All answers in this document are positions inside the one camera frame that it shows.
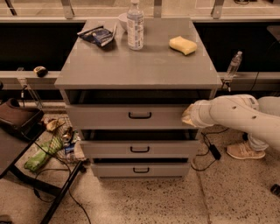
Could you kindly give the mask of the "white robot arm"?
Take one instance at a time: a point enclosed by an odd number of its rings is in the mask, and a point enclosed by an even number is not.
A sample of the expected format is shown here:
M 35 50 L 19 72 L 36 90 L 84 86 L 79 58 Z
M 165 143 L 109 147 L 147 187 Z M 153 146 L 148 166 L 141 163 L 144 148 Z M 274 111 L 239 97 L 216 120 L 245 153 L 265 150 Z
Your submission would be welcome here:
M 197 128 L 219 124 L 240 130 L 279 151 L 279 113 L 280 97 L 257 100 L 250 94 L 235 94 L 196 101 L 183 112 L 181 120 Z

